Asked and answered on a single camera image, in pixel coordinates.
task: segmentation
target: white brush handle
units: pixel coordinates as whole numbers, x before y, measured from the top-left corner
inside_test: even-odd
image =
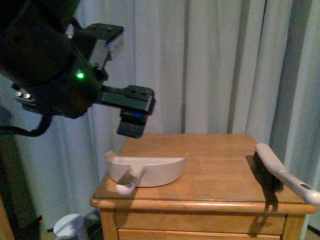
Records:
[[[320,205],[320,192],[291,175],[271,148],[264,143],[255,146],[266,169],[302,198],[307,204]]]

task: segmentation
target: wooden nightstand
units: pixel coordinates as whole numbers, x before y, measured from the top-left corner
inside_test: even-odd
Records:
[[[317,211],[287,187],[261,186],[247,134],[145,134],[128,138],[120,156],[183,157],[175,182],[116,193],[108,173],[91,199],[104,240],[298,240],[305,214]]]

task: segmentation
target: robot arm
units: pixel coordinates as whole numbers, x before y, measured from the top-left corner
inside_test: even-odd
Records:
[[[103,85],[111,47],[124,29],[101,23],[81,28],[73,17],[78,4],[79,0],[2,1],[0,73],[14,82],[16,100],[28,111],[75,119],[93,103],[121,108],[118,134],[139,138],[153,112],[154,91]],[[72,38],[65,34],[69,24],[74,26]]]

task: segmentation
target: green led light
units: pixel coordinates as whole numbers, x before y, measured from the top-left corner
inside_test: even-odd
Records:
[[[85,74],[83,72],[79,72],[76,76],[78,79],[83,79],[85,77]]]

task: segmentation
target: drawer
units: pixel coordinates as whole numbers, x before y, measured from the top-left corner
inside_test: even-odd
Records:
[[[119,240],[280,240],[280,236],[119,229]]]
[[[211,233],[283,233],[284,214],[185,211],[117,211],[118,229],[163,230]]]

